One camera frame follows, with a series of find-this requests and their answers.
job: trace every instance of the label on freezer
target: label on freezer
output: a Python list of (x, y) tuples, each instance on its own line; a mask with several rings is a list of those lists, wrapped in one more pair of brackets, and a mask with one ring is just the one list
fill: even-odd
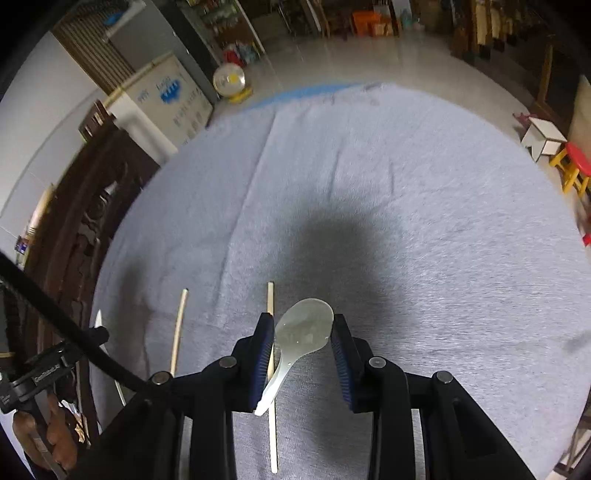
[(126, 92), (176, 147), (194, 138), (213, 110), (175, 56), (154, 66)]

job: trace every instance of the white stool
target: white stool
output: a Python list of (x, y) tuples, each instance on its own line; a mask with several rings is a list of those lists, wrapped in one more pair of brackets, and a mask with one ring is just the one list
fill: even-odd
[(531, 158), (537, 163), (542, 155), (553, 157), (560, 151), (566, 138), (556, 126), (548, 120), (530, 117), (531, 125), (527, 129), (521, 145), (531, 149)]

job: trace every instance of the orange crate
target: orange crate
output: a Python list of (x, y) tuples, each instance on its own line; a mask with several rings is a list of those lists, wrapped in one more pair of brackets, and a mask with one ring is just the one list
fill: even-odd
[(381, 18), (382, 16), (376, 12), (353, 12), (353, 25), (355, 25), (355, 33), (357, 33), (357, 35), (360, 37), (369, 35), (369, 25), (371, 23), (380, 22)]

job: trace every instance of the chopstick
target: chopstick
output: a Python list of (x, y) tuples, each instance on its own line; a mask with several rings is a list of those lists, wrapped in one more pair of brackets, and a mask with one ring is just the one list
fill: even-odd
[[(267, 312), (275, 315), (275, 284), (267, 282)], [(269, 366), (267, 367), (267, 381), (275, 373), (275, 346), (271, 346), (271, 356), (269, 357)], [(275, 400), (269, 406), (269, 455), (271, 457), (271, 472), (278, 472), (277, 465), (277, 422), (275, 418)]]
[[(102, 326), (103, 326), (103, 315), (99, 310), (98, 312), (96, 312), (95, 328), (102, 327)], [(107, 347), (105, 347), (104, 345), (101, 345), (100, 347), (102, 348), (104, 353), (109, 355), (107, 353)], [(115, 380), (115, 388), (117, 389), (117, 393), (119, 394), (119, 399), (121, 400), (122, 405), (125, 407), (126, 401), (125, 401), (125, 396), (123, 395), (123, 389), (121, 388), (121, 384), (119, 382), (117, 382), (117, 380)]]
[(177, 323), (174, 327), (173, 354), (170, 357), (170, 374), (173, 377), (174, 374), (177, 372), (178, 346), (181, 341), (181, 325), (183, 324), (184, 309), (187, 306), (188, 295), (189, 291), (186, 288), (184, 288), (183, 292), (181, 293), (181, 303), (178, 305)]

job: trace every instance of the red stool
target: red stool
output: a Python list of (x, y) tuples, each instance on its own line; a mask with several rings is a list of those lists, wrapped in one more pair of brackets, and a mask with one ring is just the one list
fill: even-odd
[[(570, 162), (568, 165), (564, 166), (562, 165), (562, 159), (567, 155)], [(587, 190), (589, 177), (591, 177), (591, 163), (574, 143), (567, 142), (566, 146), (552, 160), (550, 160), (550, 166), (558, 167), (564, 172), (564, 183), (562, 185), (563, 193), (568, 192), (574, 185), (577, 192), (579, 192), (579, 198), (583, 198), (585, 190)], [(579, 182), (577, 179), (579, 174), (583, 177), (582, 182)]]

